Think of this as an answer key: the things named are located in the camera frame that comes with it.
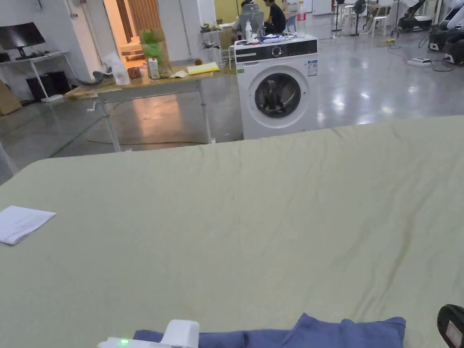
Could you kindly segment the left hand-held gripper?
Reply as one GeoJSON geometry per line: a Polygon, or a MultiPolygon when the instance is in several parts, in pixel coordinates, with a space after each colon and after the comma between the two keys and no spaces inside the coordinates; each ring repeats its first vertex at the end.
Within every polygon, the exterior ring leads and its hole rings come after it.
{"type": "Polygon", "coordinates": [[[195,321],[174,319],[169,322],[159,343],[108,337],[98,348],[197,348],[200,325],[195,321]]]}

